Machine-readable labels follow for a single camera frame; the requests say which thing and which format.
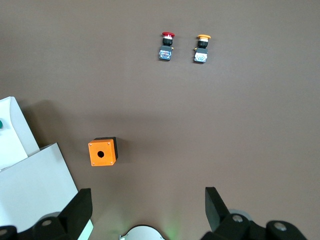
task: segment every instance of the orange push button enclosure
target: orange push button enclosure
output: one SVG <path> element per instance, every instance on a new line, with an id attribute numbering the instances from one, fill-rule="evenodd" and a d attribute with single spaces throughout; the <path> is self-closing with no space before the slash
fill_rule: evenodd
<path id="1" fill-rule="evenodd" d="M 88 143 L 91 166 L 112 166 L 118 158 L 116 137 L 98 137 Z"/>

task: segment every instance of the orange box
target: orange box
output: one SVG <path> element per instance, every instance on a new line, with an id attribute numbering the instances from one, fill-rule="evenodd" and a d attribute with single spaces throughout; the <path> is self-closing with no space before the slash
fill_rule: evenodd
<path id="1" fill-rule="evenodd" d="M 88 143 L 91 166 L 112 166 L 118 159 L 116 137 L 98 137 Z"/>

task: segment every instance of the enclosure hole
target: enclosure hole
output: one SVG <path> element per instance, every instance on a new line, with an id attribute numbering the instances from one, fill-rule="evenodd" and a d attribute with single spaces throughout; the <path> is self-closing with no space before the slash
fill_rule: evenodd
<path id="1" fill-rule="evenodd" d="M 103 151 L 98 151 L 98 157 L 103 158 L 105 153 Z"/>

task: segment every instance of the screw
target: screw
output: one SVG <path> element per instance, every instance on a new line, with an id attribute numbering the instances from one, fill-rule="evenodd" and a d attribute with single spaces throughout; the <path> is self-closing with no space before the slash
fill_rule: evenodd
<path id="1" fill-rule="evenodd" d="M 274 227 L 282 232 L 287 230 L 286 226 L 278 221 L 276 223 L 274 223 Z"/>
<path id="2" fill-rule="evenodd" d="M 1 230 L 0 230 L 0 236 L 6 235 L 7 232 L 8 232 L 7 229 L 1 229 Z"/>
<path id="3" fill-rule="evenodd" d="M 45 220 L 41 225 L 42 225 L 43 227 L 45 227 L 45 226 L 50 225 L 51 223 L 52 223 L 51 220 Z"/>
<path id="4" fill-rule="evenodd" d="M 237 223 L 242 223 L 244 220 L 242 219 L 241 216 L 239 215 L 233 215 L 232 217 L 233 221 L 237 222 Z"/>

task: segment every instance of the white panel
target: white panel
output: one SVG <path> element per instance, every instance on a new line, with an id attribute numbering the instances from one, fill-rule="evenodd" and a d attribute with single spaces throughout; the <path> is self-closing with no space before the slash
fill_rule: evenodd
<path id="1" fill-rule="evenodd" d="M 0 100 L 0 171 L 40 151 L 16 99 Z"/>
<path id="2" fill-rule="evenodd" d="M 0 226 L 14 225 L 18 232 L 61 212 L 78 193 L 57 143 L 0 172 L 0 183 Z M 89 222 L 82 239 L 92 228 Z"/>

